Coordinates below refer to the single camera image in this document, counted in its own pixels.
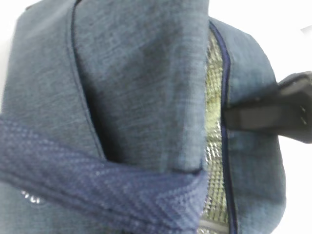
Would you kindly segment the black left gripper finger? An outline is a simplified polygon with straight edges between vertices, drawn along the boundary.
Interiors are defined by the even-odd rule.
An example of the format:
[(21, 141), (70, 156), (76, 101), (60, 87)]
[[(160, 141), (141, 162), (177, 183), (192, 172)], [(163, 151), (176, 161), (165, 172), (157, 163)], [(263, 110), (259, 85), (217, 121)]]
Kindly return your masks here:
[(259, 132), (312, 142), (312, 73), (294, 73), (259, 96), (223, 111), (231, 130)]

